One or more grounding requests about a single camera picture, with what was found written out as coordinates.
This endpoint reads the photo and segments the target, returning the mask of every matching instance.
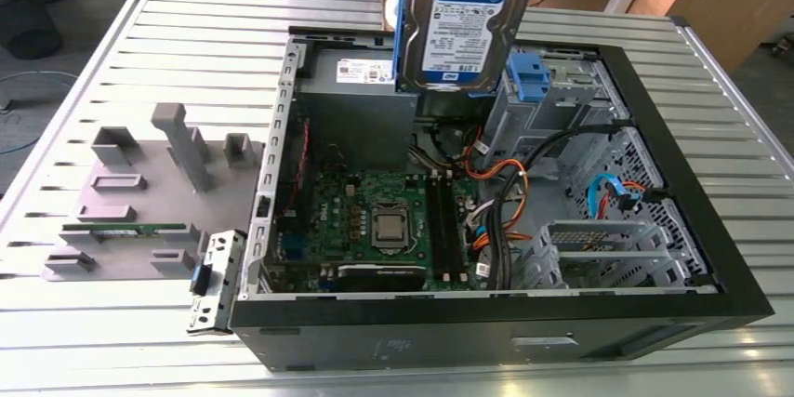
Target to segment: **white sticker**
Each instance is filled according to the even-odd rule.
[[[489,149],[487,147],[487,144],[484,144],[481,141],[479,141],[476,139],[476,140],[473,140],[473,143],[471,143],[471,145],[473,146],[473,149],[476,149],[481,155],[487,154],[487,150]]]
[[[389,60],[339,60],[336,82],[345,84],[392,84]]]
[[[487,278],[487,276],[491,274],[491,266],[484,264],[483,262],[477,262],[473,274]]]
[[[90,233],[102,237],[136,237],[140,235],[136,230],[93,230]]]
[[[503,4],[504,0],[432,0],[421,60],[431,82],[465,81],[483,70],[492,39],[487,23]]]

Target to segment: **hard drive label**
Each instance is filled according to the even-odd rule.
[[[485,65],[492,33],[489,19],[504,0],[432,0],[421,70],[428,82],[465,83]]]

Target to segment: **metal bracket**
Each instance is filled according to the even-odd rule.
[[[189,335],[232,333],[228,323],[244,248],[245,237],[237,231],[217,232],[209,237],[207,254],[190,280]]]

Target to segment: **side panel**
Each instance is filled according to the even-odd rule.
[[[251,327],[272,371],[592,362],[634,358],[707,330],[668,319]]]

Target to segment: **slotted metal surface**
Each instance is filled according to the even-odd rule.
[[[38,278],[100,126],[161,138],[178,100],[205,139],[268,132],[289,25],[377,30],[377,0],[129,0],[0,202],[0,389],[184,395],[788,395],[794,188],[788,160],[686,30],[660,18],[533,9],[519,38],[622,46],[776,314],[622,364],[273,375],[233,337],[185,335],[186,281]]]

